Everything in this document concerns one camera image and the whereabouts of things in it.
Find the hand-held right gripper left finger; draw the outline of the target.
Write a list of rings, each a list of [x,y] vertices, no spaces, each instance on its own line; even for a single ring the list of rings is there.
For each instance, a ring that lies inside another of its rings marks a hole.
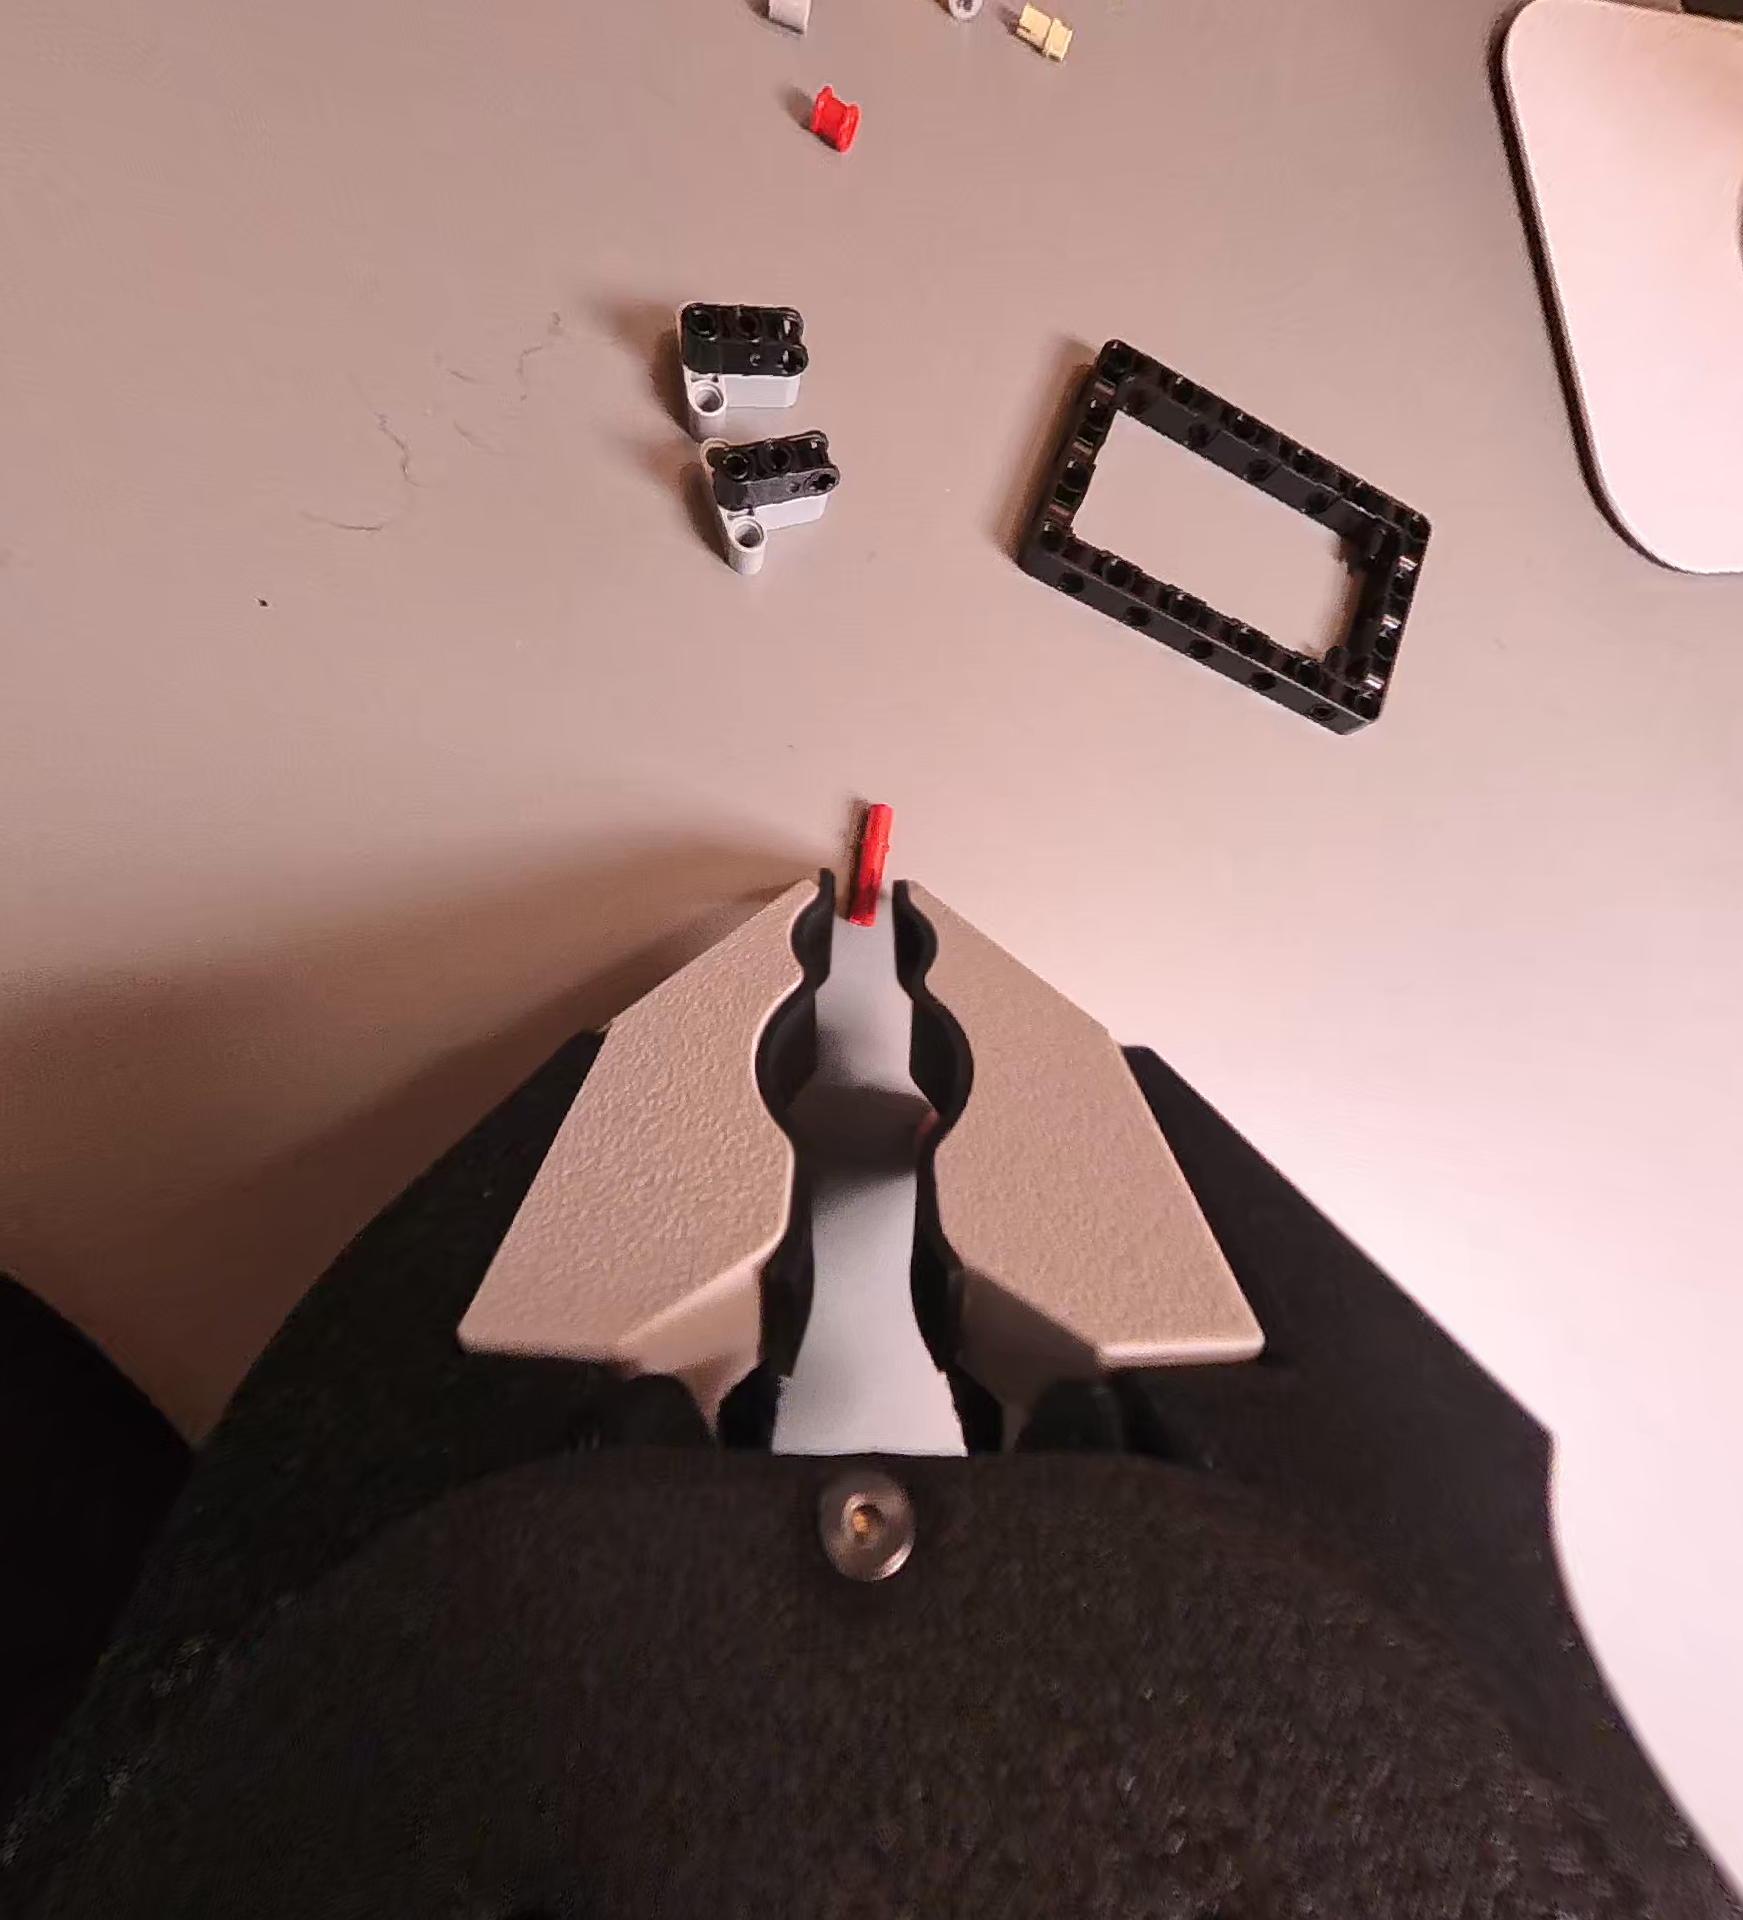
[[[786,1109],[815,1069],[834,878],[791,884],[611,1020],[455,1328],[464,1352],[774,1399],[810,1300]]]

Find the grey lego connector assembly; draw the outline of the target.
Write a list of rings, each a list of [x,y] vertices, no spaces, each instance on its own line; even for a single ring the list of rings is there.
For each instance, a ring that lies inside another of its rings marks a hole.
[[[701,470],[726,565],[760,571],[774,533],[822,518],[838,485],[829,437],[819,431],[754,442],[709,441]]]

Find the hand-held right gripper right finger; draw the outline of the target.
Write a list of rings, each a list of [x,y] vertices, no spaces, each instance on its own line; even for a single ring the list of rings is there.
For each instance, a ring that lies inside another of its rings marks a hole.
[[[917,882],[891,891],[931,1127],[912,1304],[969,1449],[1050,1397],[1254,1363],[1265,1332],[1113,1033]]]

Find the red lego axle pin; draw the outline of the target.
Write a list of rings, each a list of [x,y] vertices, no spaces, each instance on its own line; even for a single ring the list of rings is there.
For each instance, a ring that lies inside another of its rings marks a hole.
[[[848,885],[840,897],[840,917],[856,929],[874,929],[883,900],[883,873],[891,840],[889,803],[864,803],[856,817]]]

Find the grey and black lego assembly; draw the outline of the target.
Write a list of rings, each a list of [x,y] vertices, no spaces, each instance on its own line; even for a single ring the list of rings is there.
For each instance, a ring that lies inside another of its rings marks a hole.
[[[685,421],[705,445],[733,412],[791,407],[808,367],[803,318],[788,306],[688,301],[674,316]]]

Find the black rectangular lego frame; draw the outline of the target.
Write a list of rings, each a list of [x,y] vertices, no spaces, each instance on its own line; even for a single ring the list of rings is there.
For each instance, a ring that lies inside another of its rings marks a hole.
[[[1337,540],[1358,597],[1320,656],[1280,644],[1209,599],[1083,539],[1076,521],[1113,427],[1134,421]],[[1123,339],[1082,373],[1013,561],[1028,579],[1332,735],[1390,699],[1431,540],[1425,514]]]

